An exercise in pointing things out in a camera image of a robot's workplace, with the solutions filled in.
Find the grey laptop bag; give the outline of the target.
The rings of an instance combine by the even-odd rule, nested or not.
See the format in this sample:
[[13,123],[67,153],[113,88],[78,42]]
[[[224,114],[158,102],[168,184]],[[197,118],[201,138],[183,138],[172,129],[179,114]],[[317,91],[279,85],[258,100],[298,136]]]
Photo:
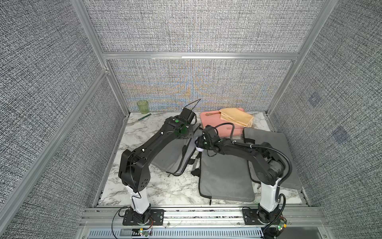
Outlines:
[[193,130],[194,134],[191,138],[175,139],[167,144],[151,164],[174,176],[182,175],[196,151],[195,141],[202,135],[201,124],[197,123],[193,126]]
[[[281,132],[271,132],[271,131],[265,131],[261,129],[245,128],[243,130],[243,138],[244,138],[244,142],[247,144],[261,144],[264,146],[272,147],[280,151],[281,153],[283,153],[290,160],[290,163],[292,165],[292,171],[289,177],[284,182],[282,182],[281,187],[287,188],[287,189],[293,189],[293,190],[302,189],[302,183],[296,171],[293,157],[291,155],[285,134]],[[273,157],[284,166],[285,169],[283,172],[283,176],[285,177],[289,171],[289,166],[285,158],[279,153],[276,153],[272,150],[269,150],[268,155],[269,156],[264,156],[266,162],[269,162],[270,157]],[[249,162],[248,167],[250,170],[252,181],[260,182],[257,175],[255,174],[255,170],[254,170],[255,168],[253,164]]]
[[210,200],[251,203],[255,192],[249,172],[248,162],[233,155],[217,154],[209,156],[206,151],[199,152],[200,166],[199,194]]

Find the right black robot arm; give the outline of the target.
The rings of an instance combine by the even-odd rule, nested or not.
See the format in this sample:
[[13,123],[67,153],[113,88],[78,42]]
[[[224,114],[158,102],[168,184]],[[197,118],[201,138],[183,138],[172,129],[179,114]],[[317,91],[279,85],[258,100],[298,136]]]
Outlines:
[[245,143],[232,136],[220,137],[217,127],[207,125],[202,135],[196,139],[196,147],[213,151],[215,154],[233,155],[247,160],[254,166],[255,174],[261,183],[261,200],[258,204],[258,220],[271,225],[280,218],[285,208],[285,195],[280,194],[280,186],[292,172],[290,159],[269,143]]

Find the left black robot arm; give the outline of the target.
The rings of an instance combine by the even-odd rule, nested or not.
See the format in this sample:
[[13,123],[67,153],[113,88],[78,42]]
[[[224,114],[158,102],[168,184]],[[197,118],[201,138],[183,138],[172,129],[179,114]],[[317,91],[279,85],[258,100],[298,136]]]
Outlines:
[[179,115],[165,119],[147,142],[122,153],[118,176],[129,192],[132,205],[128,214],[134,224],[146,225],[150,221],[151,204],[146,191],[151,179],[149,166],[155,164],[175,176],[183,174],[195,152],[196,123],[196,114],[183,108]]

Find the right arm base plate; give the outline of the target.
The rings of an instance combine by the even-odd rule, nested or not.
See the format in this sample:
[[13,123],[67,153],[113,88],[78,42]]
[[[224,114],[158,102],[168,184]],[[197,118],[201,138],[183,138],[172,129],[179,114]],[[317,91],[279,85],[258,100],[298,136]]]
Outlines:
[[245,225],[262,225],[259,220],[258,209],[243,207],[242,215]]

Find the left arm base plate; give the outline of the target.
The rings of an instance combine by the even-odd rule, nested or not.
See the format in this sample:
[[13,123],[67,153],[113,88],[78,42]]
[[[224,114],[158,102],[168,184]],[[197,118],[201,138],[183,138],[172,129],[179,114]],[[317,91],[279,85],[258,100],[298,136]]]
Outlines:
[[123,216],[123,226],[162,226],[165,210],[148,209],[143,214],[133,210],[126,210]]

